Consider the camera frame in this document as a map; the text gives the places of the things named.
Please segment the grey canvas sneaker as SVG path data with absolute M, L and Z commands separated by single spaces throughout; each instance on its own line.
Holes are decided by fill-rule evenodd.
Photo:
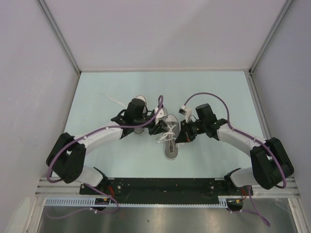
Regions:
M 143 95 L 139 95 L 136 98 L 144 101 L 145 106 L 144 106 L 143 113 L 146 114 L 147 113 L 147 100 L 146 100 L 146 98 Z M 144 132 L 145 132 L 144 128 L 135 128 L 134 129 L 134 134 L 135 135 L 142 135 L 142 134 L 144 134 Z
M 167 131 L 163 134 L 164 154 L 167 159 L 173 160 L 178 155 L 178 147 L 176 146 L 176 138 L 179 136 L 179 122 L 175 115 L 168 115 L 165 120 Z

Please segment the white shoelace of sneaker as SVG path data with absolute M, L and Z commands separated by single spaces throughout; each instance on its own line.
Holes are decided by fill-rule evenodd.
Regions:
M 116 104 L 118 104 L 118 105 L 121 105 L 123 108 L 127 108 L 127 105 L 126 104 L 124 104 L 124 103 L 122 103 L 122 102 L 120 102 L 120 101 L 117 101 L 117 100 L 115 100 L 115 99 L 113 99 L 113 98 L 111 98 L 109 95 L 107 95 L 107 94 L 105 94 L 105 93 L 102 93 L 101 92 L 101 95 L 104 95 L 105 97 L 107 97 L 109 100 L 111 100 L 112 102 L 114 102 L 114 103 L 116 103 Z
M 168 125 L 168 131 L 165 132 L 156 142 L 168 143 L 169 146 L 175 146 L 175 140 L 179 136 L 179 126 L 176 124 Z

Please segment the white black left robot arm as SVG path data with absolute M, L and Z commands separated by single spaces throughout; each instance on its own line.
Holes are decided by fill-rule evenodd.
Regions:
M 104 193 L 107 190 L 106 176 L 99 169 L 85 165 L 85 157 L 104 144 L 132 133 L 141 135 L 145 130 L 150 135 L 164 133 L 166 118 L 163 96 L 159 96 L 154 110 L 148 110 L 145 97 L 138 96 L 101 128 L 82 136 L 61 134 L 46 160 L 47 180 L 50 183 L 80 182 L 89 185 L 97 194 Z

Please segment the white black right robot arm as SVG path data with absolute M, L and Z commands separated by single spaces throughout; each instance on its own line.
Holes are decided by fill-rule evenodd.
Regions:
M 177 144 L 190 143 L 197 135 L 206 134 L 232 145 L 251 159 L 251 167 L 237 168 L 225 175 L 224 189 L 228 194 L 235 195 L 247 185 L 260 185 L 269 190 L 293 175 L 294 167 L 279 139 L 255 137 L 231 127 L 226 119 L 217 119 L 207 103 L 195 110 L 198 119 L 193 121 L 190 108 L 183 105 L 179 109 L 185 119 L 180 123 Z

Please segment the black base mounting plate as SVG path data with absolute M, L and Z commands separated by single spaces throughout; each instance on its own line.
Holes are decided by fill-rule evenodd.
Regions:
M 121 204 L 218 204 L 219 196 L 248 196 L 248 188 L 216 178 L 107 178 L 96 187 Z

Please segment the aluminium frame rail front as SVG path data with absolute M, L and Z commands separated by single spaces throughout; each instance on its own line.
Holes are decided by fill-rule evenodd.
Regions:
M 41 178 L 35 195 L 39 196 L 78 196 L 80 183 L 73 182 L 66 184 L 64 182 L 50 183 L 46 178 Z M 299 198 L 300 194 L 294 179 L 287 179 L 287 187 L 280 189 L 273 187 L 266 190 L 259 185 L 252 186 L 255 197 L 259 198 Z

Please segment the aluminium corner post left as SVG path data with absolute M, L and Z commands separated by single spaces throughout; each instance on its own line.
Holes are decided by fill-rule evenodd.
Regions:
M 81 70 L 76 62 L 76 59 L 74 58 L 71 49 L 69 48 L 68 43 L 66 42 L 56 20 L 53 16 L 49 6 L 47 5 L 47 2 L 45 0 L 36 0 L 36 3 L 38 4 L 39 9 L 41 10 L 43 16 L 45 17 L 48 25 L 50 26 L 52 33 L 56 37 L 56 40 L 58 41 L 61 49 L 63 50 L 65 56 L 67 57 L 70 65 L 75 70 L 76 74 L 78 76 L 81 75 Z

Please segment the aluminium corner post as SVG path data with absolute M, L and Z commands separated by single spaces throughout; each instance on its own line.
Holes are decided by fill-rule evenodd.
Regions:
M 280 12 L 278 13 L 275 21 L 273 22 L 260 50 L 258 51 L 254 61 L 252 62 L 248 72 L 250 75 L 252 75 L 254 73 L 254 71 L 256 70 L 259 62 L 261 61 L 263 55 L 265 54 L 266 50 L 268 49 L 269 45 L 271 44 L 273 38 L 275 37 L 278 29 L 280 28 L 283 20 L 285 19 L 287 13 L 289 12 L 290 8 L 292 7 L 293 3 L 295 1 L 294 0 L 286 0 L 280 10 Z
M 69 48 L 68 43 L 66 42 L 56 20 L 53 16 L 49 6 L 47 5 L 47 2 L 45 0 L 36 0 L 36 3 L 38 4 L 39 9 L 41 10 L 43 16 L 45 17 L 48 25 L 50 26 L 52 33 L 56 37 L 56 40 L 58 41 L 61 49 L 63 50 L 65 56 L 67 57 L 70 65 L 75 70 L 76 74 L 78 76 L 81 75 L 81 70 L 76 62 L 76 59 L 74 58 L 71 49 Z

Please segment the aluminium corner post right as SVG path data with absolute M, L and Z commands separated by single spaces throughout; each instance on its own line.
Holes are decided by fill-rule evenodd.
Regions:
M 265 54 L 266 50 L 268 49 L 269 45 L 271 44 L 273 38 L 275 37 L 278 29 L 280 28 L 283 20 L 285 19 L 287 13 L 289 12 L 290 8 L 292 7 L 293 3 L 295 1 L 294 0 L 286 0 L 280 10 L 280 12 L 278 13 L 275 21 L 273 22 L 260 50 L 258 51 L 254 61 L 252 62 L 248 72 L 250 75 L 252 75 L 254 73 L 254 71 L 256 70 L 259 62 L 261 61 L 263 55 Z

